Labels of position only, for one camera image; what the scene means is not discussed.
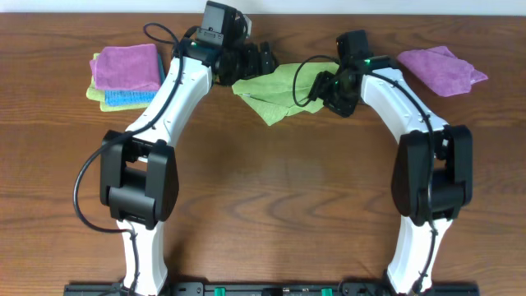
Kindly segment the green microfiber cloth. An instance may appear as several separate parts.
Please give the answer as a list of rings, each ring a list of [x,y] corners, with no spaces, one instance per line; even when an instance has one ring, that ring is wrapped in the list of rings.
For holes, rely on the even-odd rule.
[[[293,77],[299,63],[283,64],[268,75],[249,80],[239,80],[232,85],[235,95],[247,103],[268,125],[303,111],[316,113],[323,108],[320,99],[306,107],[298,107],[293,100]],[[296,80],[296,98],[303,104],[319,72],[335,74],[338,66],[333,62],[308,62],[302,67]]]

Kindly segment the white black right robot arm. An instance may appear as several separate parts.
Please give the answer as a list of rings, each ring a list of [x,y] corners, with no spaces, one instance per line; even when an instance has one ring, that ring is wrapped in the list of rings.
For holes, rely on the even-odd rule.
[[[398,144],[391,196],[400,213],[393,259],[379,284],[351,284],[345,295],[478,295],[476,284],[435,284],[431,272],[445,232],[473,196],[473,137],[436,116],[410,89],[393,58],[376,56],[364,30],[336,39],[338,70],[316,75],[308,101],[342,118],[371,107]]]

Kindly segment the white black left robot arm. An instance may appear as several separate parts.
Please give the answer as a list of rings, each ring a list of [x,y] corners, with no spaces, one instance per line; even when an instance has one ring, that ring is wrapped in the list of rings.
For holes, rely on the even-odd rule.
[[[246,15],[208,1],[202,23],[173,46],[168,73],[147,109],[125,132],[104,136],[100,200],[123,237],[124,293],[157,295],[164,288],[163,228],[179,191],[175,147],[194,108],[213,85],[275,69],[269,44],[247,42],[250,33]]]

